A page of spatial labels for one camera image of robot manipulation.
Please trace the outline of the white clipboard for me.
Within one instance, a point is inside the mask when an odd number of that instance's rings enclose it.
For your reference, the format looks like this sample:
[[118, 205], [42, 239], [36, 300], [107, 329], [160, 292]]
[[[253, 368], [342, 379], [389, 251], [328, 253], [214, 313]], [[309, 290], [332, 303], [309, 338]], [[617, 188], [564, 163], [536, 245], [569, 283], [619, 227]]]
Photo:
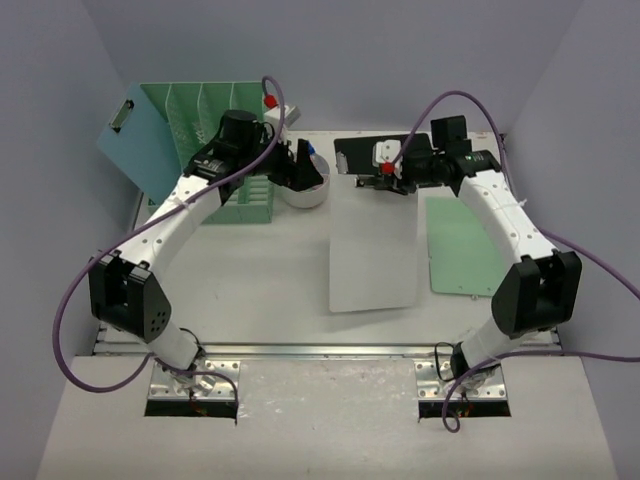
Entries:
[[356, 185], [337, 175], [330, 190], [329, 310], [406, 308], [418, 285], [418, 197]]

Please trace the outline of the blue clipboard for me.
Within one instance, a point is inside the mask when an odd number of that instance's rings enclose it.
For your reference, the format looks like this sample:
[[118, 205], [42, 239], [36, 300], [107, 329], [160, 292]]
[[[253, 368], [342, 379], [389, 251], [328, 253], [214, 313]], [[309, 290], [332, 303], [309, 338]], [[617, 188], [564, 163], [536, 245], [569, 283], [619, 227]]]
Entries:
[[169, 124], [136, 83], [127, 89], [97, 146], [156, 204], [169, 196], [181, 175]]

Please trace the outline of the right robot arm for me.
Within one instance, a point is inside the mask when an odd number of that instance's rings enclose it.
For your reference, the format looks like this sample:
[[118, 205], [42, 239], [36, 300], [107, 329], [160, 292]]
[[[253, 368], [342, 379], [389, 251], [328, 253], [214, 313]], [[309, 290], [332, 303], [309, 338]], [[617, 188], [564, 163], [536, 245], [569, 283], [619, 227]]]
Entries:
[[453, 345], [448, 385], [467, 393], [482, 371], [531, 337], [571, 319], [582, 273], [574, 252], [559, 251], [534, 225], [488, 150], [476, 150], [463, 116], [436, 119], [427, 134], [365, 137], [337, 146], [340, 172], [360, 188], [408, 196], [446, 187], [480, 221], [506, 264], [491, 298], [491, 316]]

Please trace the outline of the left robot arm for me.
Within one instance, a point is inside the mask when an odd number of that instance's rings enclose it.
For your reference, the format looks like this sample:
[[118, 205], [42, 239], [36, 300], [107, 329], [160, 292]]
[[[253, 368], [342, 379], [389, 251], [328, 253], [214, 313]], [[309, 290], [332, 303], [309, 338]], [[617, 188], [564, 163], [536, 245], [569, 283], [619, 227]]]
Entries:
[[176, 185], [143, 232], [114, 247], [89, 271], [92, 315], [128, 333], [162, 364], [172, 380], [195, 393], [208, 379], [198, 362], [202, 348], [172, 321], [162, 278], [198, 227], [253, 175], [294, 192], [322, 183], [307, 141], [292, 149], [287, 129], [300, 116], [297, 107], [269, 109], [262, 118], [228, 110], [213, 138], [189, 160]]

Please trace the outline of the white round desk organizer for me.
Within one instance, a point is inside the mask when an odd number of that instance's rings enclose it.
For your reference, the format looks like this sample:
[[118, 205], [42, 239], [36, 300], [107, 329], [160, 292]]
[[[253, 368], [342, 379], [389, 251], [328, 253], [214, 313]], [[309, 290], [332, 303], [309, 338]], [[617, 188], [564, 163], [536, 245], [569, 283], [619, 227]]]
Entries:
[[329, 164], [317, 153], [311, 155], [311, 161], [323, 178], [320, 185], [301, 192], [295, 192], [284, 187], [278, 188], [280, 197], [291, 207], [312, 209], [321, 205], [328, 198], [330, 184]]

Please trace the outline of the black clipboard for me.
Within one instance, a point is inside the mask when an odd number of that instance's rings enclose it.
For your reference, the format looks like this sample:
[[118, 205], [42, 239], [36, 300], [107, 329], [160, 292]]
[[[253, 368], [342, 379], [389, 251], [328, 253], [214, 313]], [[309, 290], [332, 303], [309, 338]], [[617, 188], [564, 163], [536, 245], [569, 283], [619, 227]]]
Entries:
[[373, 164], [377, 143], [398, 140], [403, 144], [407, 134], [340, 138], [334, 141], [336, 168], [339, 174], [374, 176], [378, 169]]

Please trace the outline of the green mesh file organizer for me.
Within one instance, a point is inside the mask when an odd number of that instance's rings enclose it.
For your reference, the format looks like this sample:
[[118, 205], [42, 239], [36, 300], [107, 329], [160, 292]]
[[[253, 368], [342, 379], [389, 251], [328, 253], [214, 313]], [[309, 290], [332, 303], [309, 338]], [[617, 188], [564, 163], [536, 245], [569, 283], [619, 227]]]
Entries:
[[[258, 81], [142, 83], [143, 92], [167, 120], [182, 168], [211, 140], [228, 109], [264, 113]], [[264, 176], [252, 176], [226, 204], [204, 222], [217, 225], [269, 224], [273, 216], [274, 186]]]

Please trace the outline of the green clipboard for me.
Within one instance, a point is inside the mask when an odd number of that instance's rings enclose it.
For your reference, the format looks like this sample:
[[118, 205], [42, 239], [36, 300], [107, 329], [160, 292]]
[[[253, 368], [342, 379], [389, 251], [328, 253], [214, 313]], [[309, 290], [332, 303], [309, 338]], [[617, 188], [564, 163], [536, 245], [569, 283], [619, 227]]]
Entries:
[[428, 197], [425, 208], [431, 290], [492, 296], [505, 265], [479, 220], [456, 198]]

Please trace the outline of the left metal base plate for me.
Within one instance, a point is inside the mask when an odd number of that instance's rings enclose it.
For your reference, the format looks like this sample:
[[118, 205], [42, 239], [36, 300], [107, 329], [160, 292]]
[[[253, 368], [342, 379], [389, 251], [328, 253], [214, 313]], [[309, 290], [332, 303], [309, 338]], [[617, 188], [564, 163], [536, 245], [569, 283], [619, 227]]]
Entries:
[[233, 401], [233, 386], [239, 386], [240, 360], [204, 358], [197, 365], [198, 374], [181, 377], [170, 369], [154, 365], [147, 394], [148, 400], [186, 401], [190, 396], [202, 402]]

